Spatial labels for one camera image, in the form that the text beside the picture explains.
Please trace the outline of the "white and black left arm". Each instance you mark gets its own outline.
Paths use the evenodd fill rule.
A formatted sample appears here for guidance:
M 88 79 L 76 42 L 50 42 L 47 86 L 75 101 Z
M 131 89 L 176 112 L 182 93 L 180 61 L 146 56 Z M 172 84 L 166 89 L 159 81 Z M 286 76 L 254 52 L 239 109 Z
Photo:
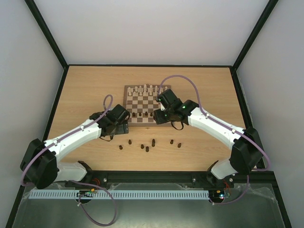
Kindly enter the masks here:
M 34 139 L 28 145 L 20 164 L 21 184 L 33 184 L 44 189 L 57 181 L 82 181 L 89 173 L 89 166 L 78 161 L 62 162 L 70 152 L 100 137 L 128 133 L 130 113 L 121 105 L 92 114 L 82 124 L 53 139 Z

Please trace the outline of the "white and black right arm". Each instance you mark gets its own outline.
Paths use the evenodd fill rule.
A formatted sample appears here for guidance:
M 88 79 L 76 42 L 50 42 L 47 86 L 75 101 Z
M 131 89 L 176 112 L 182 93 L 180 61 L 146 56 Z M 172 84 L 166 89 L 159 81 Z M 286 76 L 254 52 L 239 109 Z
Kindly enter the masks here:
M 243 129 L 230 125 L 205 112 L 191 100 L 183 103 L 180 99 L 176 99 L 170 103 L 163 98 L 157 98 L 156 101 L 161 104 L 161 109 L 154 111 L 157 124 L 180 122 L 182 125 L 201 129 L 231 150 L 229 158 L 217 161 L 211 166 L 207 174 L 210 185 L 218 186 L 225 177 L 232 174 L 248 175 L 252 170 L 267 170 L 267 168 L 254 168 L 263 157 L 269 159 L 262 149 L 259 135 L 254 128 Z

